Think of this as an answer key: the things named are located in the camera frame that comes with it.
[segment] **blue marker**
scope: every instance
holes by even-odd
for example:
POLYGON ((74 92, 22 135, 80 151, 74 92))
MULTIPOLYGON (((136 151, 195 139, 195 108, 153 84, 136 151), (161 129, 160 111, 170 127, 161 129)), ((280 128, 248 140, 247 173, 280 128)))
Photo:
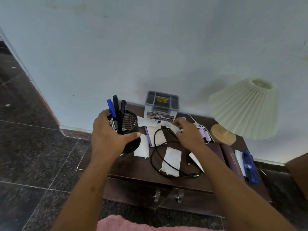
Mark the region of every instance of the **blue marker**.
POLYGON ((110 99, 107 100, 107 103, 108 103, 108 107, 109 107, 109 111, 111 113, 111 116, 112 116, 112 119, 113 119, 113 122, 115 124, 115 128, 117 129, 118 131, 118 123, 117 123, 117 120, 116 120, 116 113, 115 113, 115 109, 112 105, 112 101, 110 99))

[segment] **floor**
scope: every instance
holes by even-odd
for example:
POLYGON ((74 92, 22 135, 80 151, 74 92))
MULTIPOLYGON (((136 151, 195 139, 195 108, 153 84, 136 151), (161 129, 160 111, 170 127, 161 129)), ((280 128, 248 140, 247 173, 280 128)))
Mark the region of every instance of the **floor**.
MULTIPOLYGON (((0 230, 49 230, 82 173, 76 168, 90 141, 63 136, 19 64, 1 44, 0 97, 0 230)), ((260 174, 272 206, 298 230, 308 230, 308 204, 293 178, 267 168, 260 174)), ((228 230, 223 217, 153 211, 104 200, 100 218, 110 214, 154 227, 228 230)))

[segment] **pen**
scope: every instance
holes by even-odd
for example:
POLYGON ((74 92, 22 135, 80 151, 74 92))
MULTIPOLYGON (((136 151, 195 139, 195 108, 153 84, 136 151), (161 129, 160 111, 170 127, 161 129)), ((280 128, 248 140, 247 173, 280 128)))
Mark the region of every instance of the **pen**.
POLYGON ((118 97, 114 95, 113 97, 113 106, 115 108, 115 115, 116 115, 116 121, 119 123, 119 117, 120 117, 120 109, 119 109, 119 102, 118 102, 118 97))
POLYGON ((119 134, 122 133, 125 110, 126 110, 126 100, 122 100, 121 110, 120 110, 120 118, 119 118, 119 134))
POLYGON ((114 107, 113 107, 113 105, 112 105, 112 101, 111 101, 110 99, 108 99, 108 100, 107 100, 107 103, 108 103, 109 111, 110 111, 110 113, 111 113, 113 122, 114 122, 114 124, 115 124, 115 128, 116 128, 117 131, 118 131, 118 123, 117 123, 117 120, 116 120, 116 113, 115 113, 114 107))

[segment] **wooden lamp base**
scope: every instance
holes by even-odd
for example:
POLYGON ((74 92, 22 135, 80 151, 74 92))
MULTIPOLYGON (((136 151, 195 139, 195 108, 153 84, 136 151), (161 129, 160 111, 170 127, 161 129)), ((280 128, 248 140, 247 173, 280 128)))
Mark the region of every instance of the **wooden lamp base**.
POLYGON ((216 143, 225 143, 231 146, 236 141, 236 135, 223 128, 220 124, 215 124, 210 129, 210 134, 216 143))

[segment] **white paper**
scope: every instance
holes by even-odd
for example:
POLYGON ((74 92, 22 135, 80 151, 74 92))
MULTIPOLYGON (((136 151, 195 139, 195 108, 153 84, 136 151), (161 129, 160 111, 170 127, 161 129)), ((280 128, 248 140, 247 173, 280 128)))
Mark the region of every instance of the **white paper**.
MULTIPOLYGON (((161 128, 160 125, 157 125, 156 127, 153 127, 153 126, 147 126, 147 130, 148 130, 148 134, 149 134, 149 137, 150 137, 150 141, 151 141, 151 147, 154 147, 154 135, 155 135, 155 132, 157 130, 159 130, 161 128)), ((164 135, 164 132, 163 130, 159 130, 157 133, 156 133, 156 136, 155 136, 155 143, 156 143, 156 146, 159 146, 163 143, 165 143, 167 140, 165 138, 165 135, 164 135)))
POLYGON ((191 152, 189 154, 190 158, 198 165, 198 167, 202 170, 202 172, 204 172, 200 162, 198 161, 197 157, 191 152))
POLYGON ((149 141, 146 135, 141 134, 139 147, 134 151, 134 156, 149 157, 149 141))
MULTIPOLYGON (((175 167, 177 169, 180 169, 181 157, 182 157, 182 152, 181 151, 173 149, 171 147, 167 147, 166 155, 164 157, 164 160, 167 161, 173 167, 175 167)), ((163 172, 165 172, 167 175, 170 174, 170 175, 173 175, 175 177, 179 176, 179 171, 175 170, 174 168, 171 168, 164 161, 163 161, 161 170, 163 172)))
POLYGON ((178 132, 181 132, 180 129, 176 125, 172 124, 171 122, 161 121, 160 125, 171 129, 173 131, 173 133, 175 133, 175 134, 177 134, 178 132))
POLYGON ((235 157, 238 161, 238 164, 240 165, 242 174, 244 177, 246 177, 246 172, 245 172, 244 163, 243 163, 243 153, 239 150, 234 150, 234 152, 235 152, 235 157))
POLYGON ((137 120, 138 120, 138 126, 154 126, 156 127, 157 125, 157 121, 155 120, 150 120, 150 119, 146 119, 146 118, 142 118, 137 116, 137 120))

